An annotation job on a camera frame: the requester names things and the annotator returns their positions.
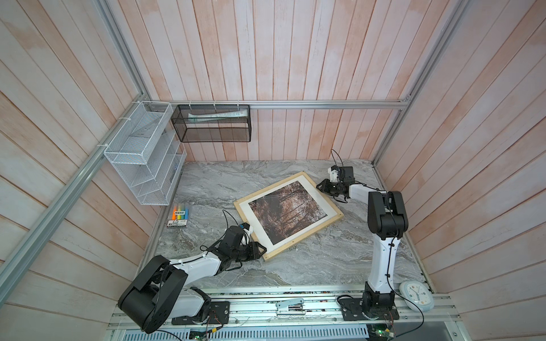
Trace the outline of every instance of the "clock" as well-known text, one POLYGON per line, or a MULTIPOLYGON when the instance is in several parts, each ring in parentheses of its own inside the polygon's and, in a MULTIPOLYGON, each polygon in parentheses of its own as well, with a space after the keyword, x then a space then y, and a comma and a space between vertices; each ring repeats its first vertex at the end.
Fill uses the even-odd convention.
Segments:
MULTIPOLYGON (((434 308, 434 298, 425 285, 416 280, 407 280, 400 283, 400 294, 403 298, 413 302, 422 312, 428 312, 434 308)), ((404 301, 408 307, 416 312, 419 311, 413 304, 404 301)))

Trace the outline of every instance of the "picture frame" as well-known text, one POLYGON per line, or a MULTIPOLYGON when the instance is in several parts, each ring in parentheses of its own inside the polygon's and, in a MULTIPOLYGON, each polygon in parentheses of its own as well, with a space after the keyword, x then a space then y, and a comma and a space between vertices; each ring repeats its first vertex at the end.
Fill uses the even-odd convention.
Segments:
POLYGON ((252 238, 267 248, 269 260, 287 248, 343 218, 334 202, 299 172, 234 202, 252 226, 252 238))

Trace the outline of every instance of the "marble tabletop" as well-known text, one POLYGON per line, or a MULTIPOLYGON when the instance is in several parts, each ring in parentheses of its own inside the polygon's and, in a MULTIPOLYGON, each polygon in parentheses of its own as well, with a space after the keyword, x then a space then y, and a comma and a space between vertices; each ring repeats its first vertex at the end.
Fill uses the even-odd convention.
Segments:
MULTIPOLYGON (((356 180, 378 186, 370 163, 344 160, 354 167, 356 180)), ((327 160, 190 162, 184 165, 175 202, 190 206, 188 225, 166 228, 157 254, 169 259, 200 253, 200 245, 210 245, 222 236, 226 223, 222 209, 241 222, 233 202, 300 171, 316 183, 328 176, 333 165, 327 160)), ((200 279, 193 285, 203 288, 277 285, 364 284, 371 269, 373 234, 367 227, 367 206, 349 199, 336 205, 344 218, 283 251, 271 260, 243 263, 239 270, 224 271, 200 279)), ((394 282, 424 281, 421 270, 403 238, 396 256, 394 282)))

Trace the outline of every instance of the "wooden wall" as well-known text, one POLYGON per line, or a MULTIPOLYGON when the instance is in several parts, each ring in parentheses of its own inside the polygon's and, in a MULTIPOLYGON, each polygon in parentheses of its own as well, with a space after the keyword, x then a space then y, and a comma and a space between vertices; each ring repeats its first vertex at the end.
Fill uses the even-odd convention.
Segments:
POLYGON ((473 2, 378 165, 474 340, 546 338, 545 18, 473 2))
MULTIPOLYGON (((109 0, 153 99, 399 99, 456 1, 109 0)), ((393 110, 259 110, 198 161, 372 159, 393 110)))
MULTIPOLYGON (((93 2, 0 2, 1 262, 137 94, 93 2)), ((156 219, 105 164, 0 309, 0 338, 102 339, 156 219)))

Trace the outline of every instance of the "photograph of trees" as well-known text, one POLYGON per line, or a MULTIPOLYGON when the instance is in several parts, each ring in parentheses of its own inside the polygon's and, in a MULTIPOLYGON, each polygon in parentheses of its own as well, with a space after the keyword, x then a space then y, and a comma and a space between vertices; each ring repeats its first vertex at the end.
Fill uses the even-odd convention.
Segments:
POLYGON ((327 216, 299 181, 248 205, 273 245, 327 216))

